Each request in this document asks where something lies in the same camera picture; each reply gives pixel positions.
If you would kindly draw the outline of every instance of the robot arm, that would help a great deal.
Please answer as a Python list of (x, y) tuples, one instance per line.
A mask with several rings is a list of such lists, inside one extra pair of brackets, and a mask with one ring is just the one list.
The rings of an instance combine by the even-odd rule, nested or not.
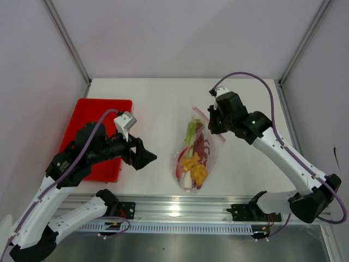
[(293, 212), (300, 220), (312, 223), (333, 200), (332, 193), (307, 171), (291, 154), (298, 157), (317, 177), (337, 192), (341, 180), (336, 174), (326, 175), (310, 164), (291, 145), (280, 143), (272, 122), (261, 112), (248, 113), (239, 95), (225, 87), (210, 91), (216, 97), (215, 105), (208, 109), (208, 128), (213, 134), (232, 131), (238, 138), (264, 153), (294, 184), (296, 191), (283, 193), (258, 193), (250, 202), (251, 213), (258, 214)]
[[(61, 181), (59, 179), (72, 166), (96, 123), (85, 124), (76, 133), (75, 140), (63, 152), (54, 156), (46, 169), (46, 176), (37, 194), (22, 217), (13, 225), (13, 232), (15, 232), (21, 223), (20, 230), (11, 239), (15, 247), (11, 250), (10, 255), (16, 262), (42, 261), (53, 252), (58, 243), (80, 226), (104, 215), (115, 216), (117, 214), (118, 199), (110, 191), (104, 189), (83, 206), (64, 216), (52, 219), (64, 199), (84, 177), (91, 173), (93, 164), (121, 157), (124, 162), (138, 170), (156, 160), (156, 155), (144, 148), (140, 138), (128, 134), (128, 130), (135, 122), (135, 118), (130, 113), (120, 114), (115, 118), (118, 133), (114, 135), (113, 139), (106, 139), (106, 130), (101, 124), (82, 158)], [(40, 197), (55, 181), (60, 182)], [(23, 217), (27, 212), (29, 215), (23, 222)]]

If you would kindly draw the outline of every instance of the white backdrop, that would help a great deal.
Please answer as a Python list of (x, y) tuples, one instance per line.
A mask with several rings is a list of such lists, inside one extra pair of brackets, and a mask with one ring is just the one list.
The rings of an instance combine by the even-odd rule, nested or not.
[(38, 190), (86, 87), (41, 1), (0, 1), (0, 35), (1, 220)]
[[(349, 208), (349, 2), (333, 2), (303, 57), (286, 81), (303, 152), (309, 161), (342, 179), (339, 194)], [(337, 148), (337, 166), (333, 148)], [(341, 218), (334, 201), (330, 205)], [(334, 226), (349, 261), (349, 224)]]
[(53, 0), (92, 78), (279, 79), (322, 0)]

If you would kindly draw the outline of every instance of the purple cable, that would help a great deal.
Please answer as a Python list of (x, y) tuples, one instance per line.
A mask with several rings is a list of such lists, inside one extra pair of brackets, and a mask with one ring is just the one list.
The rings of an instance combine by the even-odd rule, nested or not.
[(287, 217), (287, 219), (286, 219), (285, 224), (284, 224), (278, 231), (276, 231), (275, 233), (272, 233), (271, 235), (269, 235), (268, 238), (271, 238), (271, 237), (273, 237), (273, 236), (276, 236), (278, 233), (280, 233), (280, 232), (287, 226), (287, 224), (288, 224), (289, 221), (290, 221), (290, 218), (291, 218), (291, 214), (288, 214), (288, 217)]
[[(278, 141), (280, 142), (280, 144), (282, 146), (285, 145), (285, 143), (283, 142), (283, 140), (281, 139), (277, 129), (276, 129), (276, 124), (275, 124), (275, 109), (274, 109), (274, 98), (273, 98), (273, 94), (272, 94), (272, 90), (270, 89), (270, 87), (268, 86), (268, 84), (261, 79), (259, 76), (254, 75), (252, 73), (248, 73), (248, 72), (234, 72), (231, 74), (227, 74), (226, 76), (224, 76), (221, 80), (218, 81), (217, 84), (215, 84), (215, 86), (213, 87), (213, 89), (215, 90), (225, 79), (229, 78), (230, 76), (233, 75), (248, 75), (251, 76), (257, 80), (259, 80), (260, 82), (262, 82), (262, 84), (267, 88), (269, 96), (270, 96), (270, 103), (271, 103), (271, 107), (272, 107), (272, 125), (273, 125), (273, 131), (274, 134), (276, 136), (276, 138), (278, 139)], [(320, 219), (321, 221), (327, 222), (329, 224), (341, 224), (343, 222), (345, 222), (347, 220), (347, 210), (346, 207), (343, 203), (343, 201), (340, 199), (340, 197), (338, 196), (338, 194), (336, 193), (335, 190), (332, 189), (331, 186), (329, 186), (324, 180), (322, 180), (321, 178), (317, 177), (316, 173), (314, 171), (312, 171), (305, 163), (303, 163), (303, 161), (301, 159), (299, 159), (287, 146), (284, 146), (284, 149), (293, 157), (294, 160), (296, 160), (306, 171), (308, 171), (315, 179), (317, 179), (321, 184), (323, 184), (331, 193), (332, 195), (337, 199), (340, 207), (343, 210), (343, 217), (341, 220), (339, 221), (331, 221), (322, 217), (317, 217), (318, 219)]]
[[(69, 175), (69, 173), (72, 171), (72, 169), (77, 165), (77, 163), (80, 161), (80, 159), (82, 158), (83, 154), (86, 152), (89, 144), (91, 143), (92, 139), (93, 139), (93, 136), (94, 134), (97, 132), (97, 129), (98, 127), (100, 126), (100, 124), (102, 123), (102, 121), (104, 120), (104, 118), (111, 112), (115, 112), (115, 113), (119, 113), (118, 110), (116, 109), (108, 109), (107, 111), (104, 112), (104, 114), (101, 116), (101, 118), (98, 120), (97, 124), (94, 126), (91, 134), (89, 135), (85, 145), (83, 146), (81, 152), (79, 153), (79, 155), (76, 157), (76, 159), (73, 161), (73, 163), (71, 164), (71, 166), (66, 170), (66, 172), (64, 172), (64, 174), (59, 178), (57, 179), (54, 183), (50, 184), (39, 196), (38, 196), (38, 199), (39, 201), (42, 200), (42, 198), (44, 197), (44, 195), (50, 191), (55, 185), (57, 185), (58, 183), (60, 183), (63, 179), (65, 179), (66, 176)], [(22, 219), (20, 220), (18, 226), (16, 227), (14, 233), (17, 234), (20, 230), (21, 230), (21, 227), (23, 225), (23, 223), (26, 221), (26, 219), (28, 218), (28, 216), (30, 215), (30, 213), (33, 211), (33, 209), (36, 207), (36, 205), (38, 204), (38, 201), (37, 202), (34, 202), (30, 208), (28, 208), (27, 212), (24, 214), (24, 216), (22, 217)], [(5, 250), (8, 248), (8, 246), (11, 244), (11, 242), (13, 241), (13, 239), (15, 238), (15, 236), (12, 236), (7, 245), (6, 245), (6, 248)]]

